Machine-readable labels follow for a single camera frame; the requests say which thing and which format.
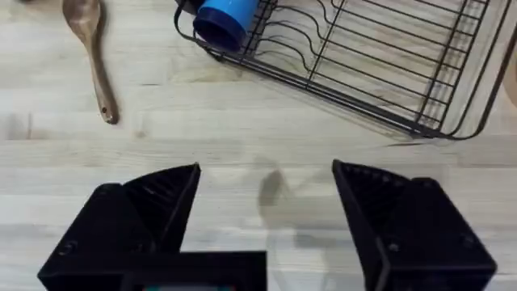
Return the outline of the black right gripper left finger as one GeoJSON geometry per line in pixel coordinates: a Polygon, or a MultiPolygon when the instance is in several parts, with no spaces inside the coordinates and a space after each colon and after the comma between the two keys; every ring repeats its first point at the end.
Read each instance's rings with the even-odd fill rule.
{"type": "Polygon", "coordinates": [[[119,288],[130,255],[179,251],[200,165],[99,185],[39,270],[46,288],[119,288]]]}

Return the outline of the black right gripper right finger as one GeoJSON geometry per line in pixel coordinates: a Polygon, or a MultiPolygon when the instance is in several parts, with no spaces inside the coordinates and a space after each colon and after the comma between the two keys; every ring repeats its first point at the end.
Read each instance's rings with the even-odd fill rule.
{"type": "Polygon", "coordinates": [[[498,265],[440,184],[332,162],[367,290],[483,290],[498,265]]]}

